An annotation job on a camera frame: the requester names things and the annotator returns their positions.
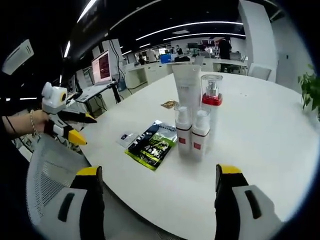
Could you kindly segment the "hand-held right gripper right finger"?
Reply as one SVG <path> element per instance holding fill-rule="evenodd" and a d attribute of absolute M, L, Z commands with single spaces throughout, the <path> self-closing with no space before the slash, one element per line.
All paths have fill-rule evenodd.
<path fill-rule="evenodd" d="M 216 240 L 270 240 L 282 228 L 273 201 L 233 165 L 216 165 Z"/>

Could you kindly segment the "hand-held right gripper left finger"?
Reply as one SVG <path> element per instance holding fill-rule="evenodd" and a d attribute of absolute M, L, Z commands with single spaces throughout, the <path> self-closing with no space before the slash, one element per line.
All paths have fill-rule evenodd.
<path fill-rule="evenodd" d="M 46 240 L 105 239 L 102 177 L 101 166 L 85 167 L 49 201 L 38 227 Z"/>

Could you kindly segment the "person's left hand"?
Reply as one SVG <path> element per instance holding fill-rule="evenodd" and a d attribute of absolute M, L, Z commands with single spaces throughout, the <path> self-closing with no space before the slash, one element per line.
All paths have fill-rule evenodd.
<path fill-rule="evenodd" d="M 34 130 L 43 133 L 45 124 L 49 121 L 49 115 L 43 110 L 34 110 L 31 114 Z"/>

